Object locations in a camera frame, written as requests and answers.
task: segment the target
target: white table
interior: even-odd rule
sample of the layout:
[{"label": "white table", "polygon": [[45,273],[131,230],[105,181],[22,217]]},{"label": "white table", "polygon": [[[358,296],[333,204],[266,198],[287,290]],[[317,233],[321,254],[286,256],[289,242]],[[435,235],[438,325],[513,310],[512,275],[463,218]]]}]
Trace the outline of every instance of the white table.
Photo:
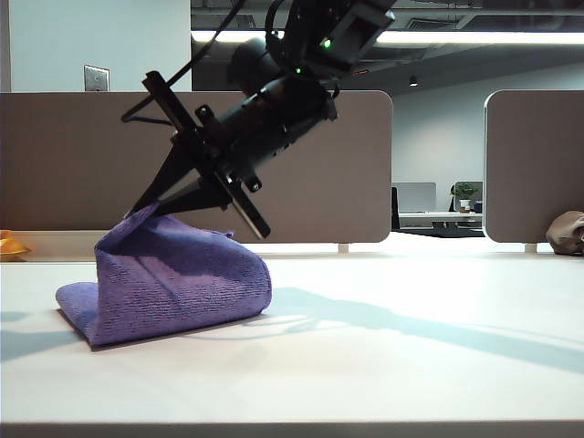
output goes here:
[{"label": "white table", "polygon": [[480,227],[483,222],[482,213],[459,213],[459,212],[423,212],[423,213],[399,213],[400,224],[407,226],[426,226],[433,228],[446,228],[456,222],[476,222]]},{"label": "white table", "polygon": [[584,436],[583,258],[374,248],[269,255],[263,316],[100,351],[54,299],[94,264],[3,264],[3,437]]}]

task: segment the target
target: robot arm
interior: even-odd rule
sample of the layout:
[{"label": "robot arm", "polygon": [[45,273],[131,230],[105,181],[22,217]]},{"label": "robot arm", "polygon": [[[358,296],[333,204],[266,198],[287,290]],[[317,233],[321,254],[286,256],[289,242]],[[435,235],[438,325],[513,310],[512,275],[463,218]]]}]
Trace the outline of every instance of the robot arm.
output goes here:
[{"label": "robot arm", "polygon": [[[158,174],[130,214],[158,200],[191,169],[196,184],[160,200],[156,214],[170,214],[233,203],[259,238],[270,228],[248,198],[261,189],[256,168],[286,149],[323,120],[337,118],[336,81],[375,43],[393,17],[395,0],[295,0],[285,35],[273,32],[276,0],[266,18],[266,41],[242,44],[228,77],[246,98],[215,116],[202,105],[195,123],[162,76],[152,71],[144,86],[176,128],[173,147]],[[327,86],[335,84],[335,91]]]}]

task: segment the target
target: ceiling light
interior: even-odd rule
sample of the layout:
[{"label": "ceiling light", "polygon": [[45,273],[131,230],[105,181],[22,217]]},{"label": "ceiling light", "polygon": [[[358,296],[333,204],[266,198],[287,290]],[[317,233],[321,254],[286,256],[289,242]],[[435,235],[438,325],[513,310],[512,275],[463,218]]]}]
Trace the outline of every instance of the ceiling light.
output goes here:
[{"label": "ceiling light", "polygon": [[[206,42],[213,35],[213,30],[194,30],[194,41]],[[252,38],[263,38],[263,30],[225,30],[217,41],[242,43]],[[391,30],[383,32],[377,38],[378,44],[553,44],[584,45],[584,32],[411,32]]]},{"label": "ceiling light", "polygon": [[378,44],[557,44],[584,45],[584,32],[385,31]]},{"label": "ceiling light", "polygon": [[[206,43],[213,35],[214,30],[194,30],[191,32],[191,37],[194,41],[199,43]],[[284,36],[283,31],[278,32],[278,37]],[[219,34],[216,41],[222,43],[244,43],[254,38],[265,38],[266,32],[263,30],[224,30]]]}]

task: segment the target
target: orange object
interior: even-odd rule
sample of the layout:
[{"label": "orange object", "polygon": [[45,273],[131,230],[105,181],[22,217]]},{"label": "orange object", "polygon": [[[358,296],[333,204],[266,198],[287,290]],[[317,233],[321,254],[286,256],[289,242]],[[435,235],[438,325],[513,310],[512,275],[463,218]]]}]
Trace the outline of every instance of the orange object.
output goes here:
[{"label": "orange object", "polygon": [[12,237],[12,231],[0,230],[0,256],[2,257],[2,261],[10,260],[17,254],[23,254],[29,251],[30,249]]}]

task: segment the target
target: cubicle divider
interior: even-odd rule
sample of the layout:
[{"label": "cubicle divider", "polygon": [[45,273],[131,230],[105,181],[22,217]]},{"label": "cubicle divider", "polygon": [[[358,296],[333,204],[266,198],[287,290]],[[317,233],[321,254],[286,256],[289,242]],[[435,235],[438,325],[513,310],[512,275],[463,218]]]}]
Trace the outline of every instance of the cubicle divider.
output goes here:
[{"label": "cubicle divider", "polygon": [[435,182],[393,182],[399,200],[400,213],[433,212],[436,210]]},{"label": "cubicle divider", "polygon": [[584,211],[584,90],[503,90],[485,104],[485,230],[546,242],[551,222]]},{"label": "cubicle divider", "polygon": [[[243,97],[177,94],[187,109],[207,103],[217,114]],[[171,148],[172,128],[120,122],[144,96],[0,95],[2,228],[46,235],[115,225]],[[377,242],[389,233],[391,100],[382,92],[346,91],[336,102],[336,121],[321,123],[258,169],[264,187],[250,198],[272,227],[265,242]],[[145,114],[161,116],[155,105]],[[240,242],[257,242],[233,206],[177,217],[201,228],[234,231]]]}]

